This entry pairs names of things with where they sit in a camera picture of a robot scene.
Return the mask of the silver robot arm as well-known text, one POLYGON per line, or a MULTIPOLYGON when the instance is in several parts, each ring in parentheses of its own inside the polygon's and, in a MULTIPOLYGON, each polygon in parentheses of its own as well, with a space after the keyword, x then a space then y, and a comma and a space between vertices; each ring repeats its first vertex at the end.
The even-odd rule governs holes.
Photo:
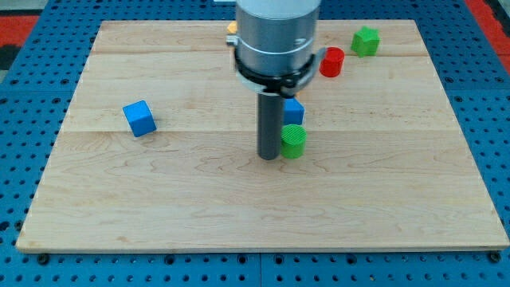
POLYGON ((301 69, 312 56, 320 0, 237 0, 236 58, 265 76, 301 69))

